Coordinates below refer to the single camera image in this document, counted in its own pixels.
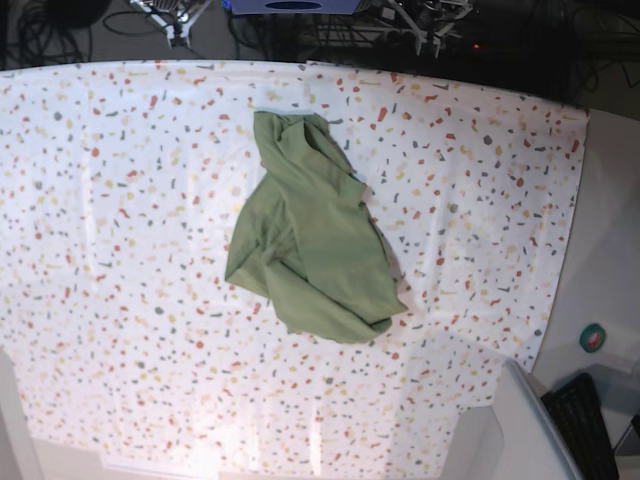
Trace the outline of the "green t-shirt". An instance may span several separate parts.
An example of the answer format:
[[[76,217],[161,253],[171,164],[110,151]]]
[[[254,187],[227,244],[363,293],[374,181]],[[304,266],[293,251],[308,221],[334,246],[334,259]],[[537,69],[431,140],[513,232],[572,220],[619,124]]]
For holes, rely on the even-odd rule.
[[[365,183],[318,115],[254,115],[266,173],[235,225],[228,283],[267,298],[294,333],[368,343],[406,311]]]

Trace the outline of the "terrazzo patterned tablecloth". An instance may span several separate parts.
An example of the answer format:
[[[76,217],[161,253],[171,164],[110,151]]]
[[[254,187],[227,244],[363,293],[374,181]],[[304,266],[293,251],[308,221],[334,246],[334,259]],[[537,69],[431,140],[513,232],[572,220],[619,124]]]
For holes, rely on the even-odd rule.
[[[355,344],[231,284],[261,112],[326,132],[405,311]],[[125,62],[1,78],[1,346],[33,436],[213,478],[439,476],[503,364],[531,369],[587,112],[329,64]]]

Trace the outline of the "green tape roll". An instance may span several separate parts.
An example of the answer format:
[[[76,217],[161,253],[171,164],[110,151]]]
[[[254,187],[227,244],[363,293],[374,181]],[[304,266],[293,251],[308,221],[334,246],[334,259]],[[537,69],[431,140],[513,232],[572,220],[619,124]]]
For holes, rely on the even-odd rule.
[[[592,354],[602,349],[606,338],[605,329],[598,323],[592,323],[581,332],[579,345],[586,353]]]

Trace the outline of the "grey plastic bin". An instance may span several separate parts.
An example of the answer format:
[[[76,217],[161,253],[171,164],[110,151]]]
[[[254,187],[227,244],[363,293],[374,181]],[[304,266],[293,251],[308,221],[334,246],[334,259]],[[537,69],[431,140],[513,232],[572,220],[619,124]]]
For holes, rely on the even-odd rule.
[[[505,363],[492,405],[503,448],[495,479],[581,479],[572,454],[521,366]]]

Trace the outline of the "black keyboard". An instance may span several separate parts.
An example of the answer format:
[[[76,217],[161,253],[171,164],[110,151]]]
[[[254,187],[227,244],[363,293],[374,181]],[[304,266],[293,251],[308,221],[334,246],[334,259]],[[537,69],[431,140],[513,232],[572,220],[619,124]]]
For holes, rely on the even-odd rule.
[[[541,398],[583,477],[619,479],[613,448],[592,377],[580,373]]]

